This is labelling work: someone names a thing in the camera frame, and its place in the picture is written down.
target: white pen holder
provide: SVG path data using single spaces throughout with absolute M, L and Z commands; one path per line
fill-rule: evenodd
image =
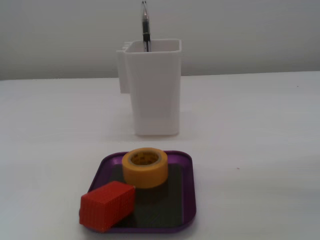
M 138 135 L 179 132 L 181 40 L 154 39 L 152 52 L 143 41 L 125 42 L 117 51 L 120 92 L 130 93 Z

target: white wall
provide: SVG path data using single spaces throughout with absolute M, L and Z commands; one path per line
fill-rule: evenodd
M 140 0 L 1 0 L 0 79 L 116 77 Z M 148 0 L 153 38 L 183 40 L 183 75 L 320 70 L 319 0 Z

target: tray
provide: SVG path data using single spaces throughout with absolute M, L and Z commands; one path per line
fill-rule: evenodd
M 188 227 L 196 215 L 196 196 L 192 158 L 182 151 L 165 151 L 168 180 L 151 189 L 136 189 L 134 213 L 108 233 L 175 233 Z M 125 182 L 122 158 L 127 152 L 105 157 L 88 192 L 108 182 Z

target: purple tray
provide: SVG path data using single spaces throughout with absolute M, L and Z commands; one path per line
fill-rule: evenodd
M 88 192 L 106 184 L 111 178 L 113 168 L 122 164 L 122 158 L 127 152 L 117 152 L 105 157 L 91 183 Z M 175 233 L 188 227 L 196 215 L 196 195 L 192 158 L 182 151 L 165 151 L 168 155 L 168 164 L 181 167 L 181 205 L 182 224 L 174 227 L 112 227 L 108 233 Z

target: plastic container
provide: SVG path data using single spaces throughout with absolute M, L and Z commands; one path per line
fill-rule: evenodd
M 126 42 L 117 51 L 121 93 L 130 93 L 137 135 L 179 132 L 181 40 L 152 40 L 152 52 L 142 41 Z

